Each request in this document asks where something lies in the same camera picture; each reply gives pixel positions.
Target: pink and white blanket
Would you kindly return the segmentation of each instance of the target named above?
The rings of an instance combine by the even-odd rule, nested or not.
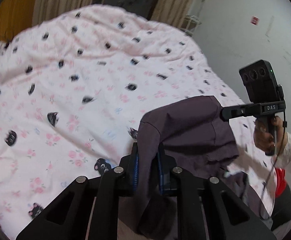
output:
[[[10,239],[31,221],[34,203],[47,206],[80,175],[99,176],[99,158],[118,165],[146,112],[198,95],[243,103],[190,37],[120,8],[71,11],[3,46],[0,225]],[[253,121],[230,121],[242,154],[229,170],[246,172],[261,196],[271,161],[254,146]],[[263,199],[270,214],[275,189],[273,175]]]

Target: black pants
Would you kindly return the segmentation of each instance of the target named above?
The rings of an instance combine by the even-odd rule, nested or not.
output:
[[[291,220],[291,189],[289,185],[275,199],[271,218],[273,220],[272,231]]]

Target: silver bolt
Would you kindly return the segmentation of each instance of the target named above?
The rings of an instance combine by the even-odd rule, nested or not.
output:
[[[115,167],[114,171],[115,171],[115,173],[122,173],[124,171],[124,169],[122,167],[118,166],[118,167]]]
[[[217,177],[211,177],[210,178],[210,182],[213,184],[218,184],[219,183],[219,179]]]
[[[76,182],[78,182],[78,183],[83,183],[83,182],[85,182],[85,180],[86,180],[85,176],[79,176],[78,178],[76,178]]]
[[[182,168],[180,168],[180,167],[178,167],[178,166],[175,166],[175,167],[172,169],[172,171],[173,171],[174,173],[181,173],[181,172],[182,172]]]

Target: red sign on wall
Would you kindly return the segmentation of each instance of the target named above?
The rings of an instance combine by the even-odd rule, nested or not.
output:
[[[259,19],[257,17],[252,17],[251,23],[254,25],[258,25]]]

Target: brown wooden panel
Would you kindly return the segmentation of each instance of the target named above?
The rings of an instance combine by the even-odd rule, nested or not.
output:
[[[0,39],[12,40],[30,28],[35,0],[3,0],[0,4]]]

